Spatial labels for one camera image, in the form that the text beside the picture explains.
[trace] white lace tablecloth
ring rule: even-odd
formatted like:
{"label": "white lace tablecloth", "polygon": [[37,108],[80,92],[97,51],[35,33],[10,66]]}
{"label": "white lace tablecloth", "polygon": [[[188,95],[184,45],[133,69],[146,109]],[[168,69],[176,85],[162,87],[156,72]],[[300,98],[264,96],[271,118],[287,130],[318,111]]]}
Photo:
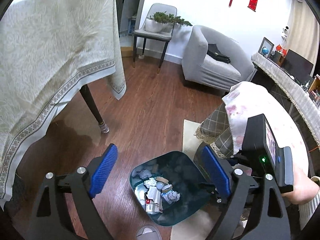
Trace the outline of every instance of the white lace tablecloth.
{"label": "white lace tablecloth", "polygon": [[261,54],[256,53],[252,55],[251,60],[272,78],[279,88],[287,95],[320,147],[320,111],[316,108],[316,105],[309,97],[309,94],[307,94],[276,64],[266,59]]}
{"label": "white lace tablecloth", "polygon": [[116,0],[10,5],[0,22],[2,207],[12,197],[15,171],[28,147],[83,85],[101,78],[117,99],[123,96]]}

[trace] metal bolt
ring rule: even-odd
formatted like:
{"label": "metal bolt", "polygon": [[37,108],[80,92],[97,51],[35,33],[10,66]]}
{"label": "metal bolt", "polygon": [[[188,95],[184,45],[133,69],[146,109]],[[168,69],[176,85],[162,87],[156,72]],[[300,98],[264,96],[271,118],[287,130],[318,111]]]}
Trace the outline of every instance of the metal bolt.
{"label": "metal bolt", "polygon": [[241,169],[235,169],[235,174],[240,176],[243,174],[243,171]]}
{"label": "metal bolt", "polygon": [[77,169],[77,173],[79,173],[79,174],[85,173],[85,167],[80,167],[80,168],[78,168],[78,169]]}
{"label": "metal bolt", "polygon": [[52,173],[52,172],[48,172],[48,173],[45,175],[45,177],[46,177],[47,179],[51,179],[51,178],[53,177],[53,173]]}
{"label": "metal bolt", "polygon": [[272,175],[271,175],[271,174],[266,174],[266,179],[267,179],[267,180],[272,180],[272,179],[273,179],[273,177],[272,177]]}

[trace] bonsai plant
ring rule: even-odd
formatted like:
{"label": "bonsai plant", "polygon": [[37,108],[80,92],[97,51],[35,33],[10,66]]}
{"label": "bonsai plant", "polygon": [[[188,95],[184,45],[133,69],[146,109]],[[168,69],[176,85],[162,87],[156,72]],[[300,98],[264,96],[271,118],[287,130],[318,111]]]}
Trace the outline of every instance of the bonsai plant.
{"label": "bonsai plant", "polygon": [[180,24],[181,26],[192,26],[192,24],[181,16],[166,14],[166,12],[156,12],[145,21],[145,30],[153,33],[158,33],[167,24]]}

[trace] rug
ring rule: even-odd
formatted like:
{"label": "rug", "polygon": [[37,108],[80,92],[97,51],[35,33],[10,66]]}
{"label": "rug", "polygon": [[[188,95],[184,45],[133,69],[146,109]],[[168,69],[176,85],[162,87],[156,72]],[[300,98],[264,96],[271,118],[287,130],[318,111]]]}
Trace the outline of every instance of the rug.
{"label": "rug", "polygon": [[[191,160],[196,153],[201,140],[194,135],[199,123],[184,120],[182,152]],[[206,205],[192,216],[174,225],[171,230],[170,240],[205,240],[220,216],[217,207]],[[236,229],[235,235],[240,235],[243,227]]]}

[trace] gray slipper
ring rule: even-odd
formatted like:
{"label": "gray slipper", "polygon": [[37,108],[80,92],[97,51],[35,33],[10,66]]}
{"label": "gray slipper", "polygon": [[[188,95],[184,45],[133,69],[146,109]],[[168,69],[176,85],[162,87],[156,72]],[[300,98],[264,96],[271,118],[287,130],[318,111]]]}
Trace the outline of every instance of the gray slipper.
{"label": "gray slipper", "polygon": [[151,225],[140,227],[136,238],[137,240],[162,240],[159,230]]}

